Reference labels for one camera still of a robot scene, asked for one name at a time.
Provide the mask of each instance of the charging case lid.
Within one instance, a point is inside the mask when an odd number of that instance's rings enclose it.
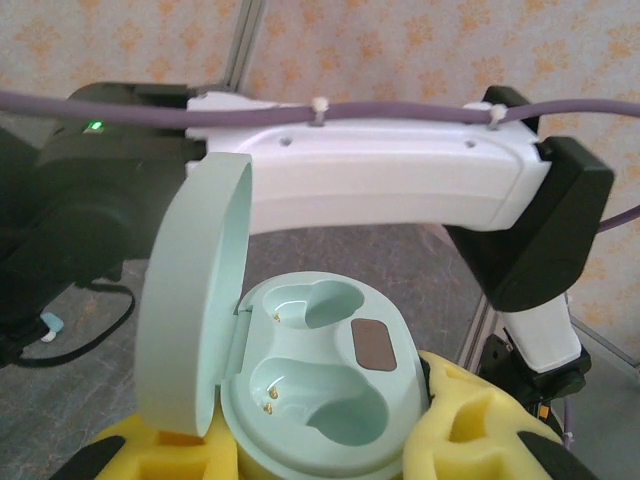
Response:
[[[203,436],[227,367],[249,242],[251,157],[207,155],[171,202],[153,247],[136,339],[146,423]]]

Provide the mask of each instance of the purple cable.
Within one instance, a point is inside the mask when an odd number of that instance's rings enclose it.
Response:
[[[606,232],[607,230],[611,230],[612,228],[616,228],[620,225],[624,225],[625,223],[632,222],[638,217],[640,217],[640,205],[636,205],[635,207],[627,210],[626,212],[622,212],[615,217],[603,220],[602,222],[600,222],[598,233]]]
[[[562,434],[562,444],[564,448],[570,450],[571,442],[573,442],[573,408],[571,399],[564,397],[564,427]]]
[[[262,127],[313,121],[311,107],[275,107],[261,110],[217,112],[187,111],[178,108],[142,107],[60,100],[0,90],[0,110],[19,115],[73,117],[85,120],[156,128]],[[640,104],[620,100],[576,99],[542,102],[507,110],[504,121],[524,120],[540,115],[571,112],[599,112],[640,118]],[[358,102],[332,104],[327,120],[346,118],[408,118],[460,123],[489,123],[488,111],[422,105],[408,102]]]

